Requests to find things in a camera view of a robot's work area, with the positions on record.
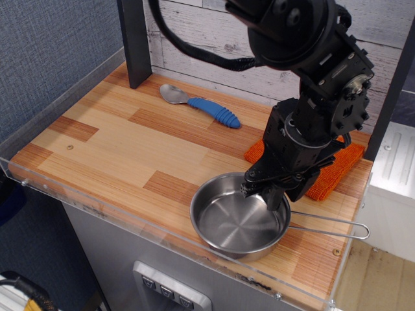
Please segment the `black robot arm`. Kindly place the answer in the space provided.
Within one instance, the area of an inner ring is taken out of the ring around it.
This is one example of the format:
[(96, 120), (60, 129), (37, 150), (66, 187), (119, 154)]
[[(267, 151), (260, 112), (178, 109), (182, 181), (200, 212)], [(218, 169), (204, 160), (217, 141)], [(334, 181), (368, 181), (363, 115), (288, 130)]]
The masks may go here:
[(228, 1), (226, 10), (247, 26), (257, 63), (300, 78), (299, 98), (272, 108), (263, 155), (241, 187), (275, 211), (299, 200), (362, 128), (373, 65), (334, 1)]

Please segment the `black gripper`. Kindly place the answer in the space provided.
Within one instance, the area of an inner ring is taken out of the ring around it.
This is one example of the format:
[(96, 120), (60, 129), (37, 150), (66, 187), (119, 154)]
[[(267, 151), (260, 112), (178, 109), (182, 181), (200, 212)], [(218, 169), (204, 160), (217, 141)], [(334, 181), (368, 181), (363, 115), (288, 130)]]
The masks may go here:
[(334, 154), (344, 148), (336, 136), (307, 138), (299, 127), (310, 116), (294, 118), (298, 100), (290, 98), (276, 104), (263, 134), (263, 153), (244, 175), (241, 192), (245, 198), (258, 195), (269, 211), (277, 211), (284, 191), (290, 201), (302, 198), (317, 181), (320, 170), (333, 164)]

